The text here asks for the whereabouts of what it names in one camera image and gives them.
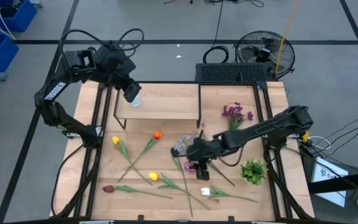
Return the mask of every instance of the gray floor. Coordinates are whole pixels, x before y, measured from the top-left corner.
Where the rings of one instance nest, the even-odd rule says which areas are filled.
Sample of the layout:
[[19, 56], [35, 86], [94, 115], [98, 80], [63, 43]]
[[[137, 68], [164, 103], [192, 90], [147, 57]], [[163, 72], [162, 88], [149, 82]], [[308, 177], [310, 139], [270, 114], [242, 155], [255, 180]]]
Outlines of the gray floor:
[[[144, 30], [147, 40], [213, 39], [219, 4], [202, 0], [80, 0], [71, 28], [84, 29], [101, 39], [118, 39], [133, 27]], [[225, 2], [218, 39], [240, 39], [255, 30], [282, 34], [294, 0], [263, 0], [265, 7], [245, 2]], [[358, 0], [346, 1], [358, 26]], [[43, 0], [19, 40], [57, 40], [65, 26], [73, 0]], [[70, 35], [70, 40], [87, 39]], [[303, 0], [298, 5], [289, 40], [357, 40], [339, 0]], [[232, 46], [229, 61], [234, 60]], [[84, 49], [87, 45], [67, 45], [65, 49]], [[8, 68], [8, 79], [0, 82], [0, 204], [12, 174], [34, 112], [34, 93], [42, 86], [50, 68], [56, 45], [19, 45]], [[150, 44], [137, 49], [133, 61], [136, 80], [193, 80], [195, 65], [210, 45]], [[358, 118], [358, 45], [295, 45], [295, 72], [283, 78], [290, 90], [291, 105], [307, 105], [314, 119], [312, 135], [327, 136]], [[220, 62], [223, 55], [213, 53], [208, 62]], [[58, 101], [73, 114], [80, 85], [70, 85]], [[47, 218], [56, 171], [62, 161], [67, 140], [59, 130], [40, 120], [27, 156], [17, 190], [5, 222]], [[358, 166], [358, 137], [335, 153], [334, 158]], [[314, 205], [323, 220], [358, 223]]]

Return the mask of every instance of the green plant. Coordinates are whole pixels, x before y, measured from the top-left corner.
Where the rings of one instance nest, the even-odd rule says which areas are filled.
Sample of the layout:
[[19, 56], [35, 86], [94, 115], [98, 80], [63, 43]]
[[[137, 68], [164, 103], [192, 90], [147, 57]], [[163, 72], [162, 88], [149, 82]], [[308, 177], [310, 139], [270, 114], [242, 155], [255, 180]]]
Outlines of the green plant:
[[247, 161], [246, 166], [241, 165], [241, 177], [245, 178], [248, 182], [255, 185], [262, 184], [262, 179], [265, 178], [266, 163], [260, 159], [254, 162], [253, 159]]

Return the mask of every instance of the electric fan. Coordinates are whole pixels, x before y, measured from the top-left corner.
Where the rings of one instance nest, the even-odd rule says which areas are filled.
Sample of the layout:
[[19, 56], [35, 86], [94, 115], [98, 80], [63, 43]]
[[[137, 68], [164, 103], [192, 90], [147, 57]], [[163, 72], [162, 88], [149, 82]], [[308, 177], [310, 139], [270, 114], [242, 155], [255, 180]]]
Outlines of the electric fan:
[[[236, 62], [267, 62], [271, 63], [270, 72], [274, 73], [278, 60], [281, 39], [279, 34], [270, 31], [255, 31], [243, 36], [237, 44]], [[288, 72], [293, 72], [292, 67], [295, 62], [295, 53], [292, 45], [284, 39], [280, 62], [278, 65], [277, 78], [281, 78]]]

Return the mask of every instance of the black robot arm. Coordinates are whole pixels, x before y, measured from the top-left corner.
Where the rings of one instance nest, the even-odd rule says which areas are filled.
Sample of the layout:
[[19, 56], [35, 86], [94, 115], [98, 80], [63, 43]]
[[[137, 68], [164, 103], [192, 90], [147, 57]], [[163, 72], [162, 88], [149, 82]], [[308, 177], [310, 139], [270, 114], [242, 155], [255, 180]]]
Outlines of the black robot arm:
[[[307, 109], [306, 106], [291, 106], [273, 118], [251, 127], [215, 134], [212, 141], [195, 138], [194, 144], [187, 148], [185, 156], [189, 161], [195, 161], [197, 178], [209, 180], [206, 163], [211, 159], [222, 160], [222, 157], [236, 153], [240, 148], [242, 153], [242, 149], [248, 141], [265, 135], [267, 135], [270, 146], [283, 147], [287, 142], [288, 135], [301, 134], [310, 129], [313, 121]], [[236, 166], [240, 158], [241, 155], [235, 164], [227, 164], [222, 161], [226, 165]]]
[[55, 99], [69, 84], [92, 80], [122, 89], [124, 98], [132, 102], [141, 89], [140, 85], [129, 77], [129, 73], [135, 68], [135, 64], [125, 52], [111, 41], [102, 42], [98, 50], [89, 48], [67, 51], [64, 54], [62, 52], [56, 72], [35, 94], [35, 106], [40, 110], [45, 124], [62, 128], [64, 134], [79, 135], [84, 147], [97, 147], [100, 144], [100, 134], [96, 131], [96, 126], [77, 121], [68, 115]]

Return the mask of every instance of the orange cable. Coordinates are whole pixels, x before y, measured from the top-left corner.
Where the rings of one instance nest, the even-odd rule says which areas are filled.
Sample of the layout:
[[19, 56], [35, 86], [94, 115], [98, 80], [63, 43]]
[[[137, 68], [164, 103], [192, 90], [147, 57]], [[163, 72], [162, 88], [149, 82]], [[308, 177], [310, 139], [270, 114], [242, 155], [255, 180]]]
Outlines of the orange cable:
[[277, 76], [278, 66], [280, 65], [281, 51], [283, 49], [284, 39], [287, 36], [288, 30], [290, 29], [292, 18], [293, 18], [293, 15], [295, 14], [296, 7], [298, 6], [298, 2], [299, 2], [299, 0], [295, 1], [295, 5], [293, 6], [293, 9], [292, 9], [292, 12], [291, 12], [290, 20], [288, 21], [287, 27], [285, 28], [283, 38], [281, 39], [280, 50], [278, 50], [278, 58], [277, 58], [277, 63], [276, 63], [276, 69], [274, 71], [275, 76]]

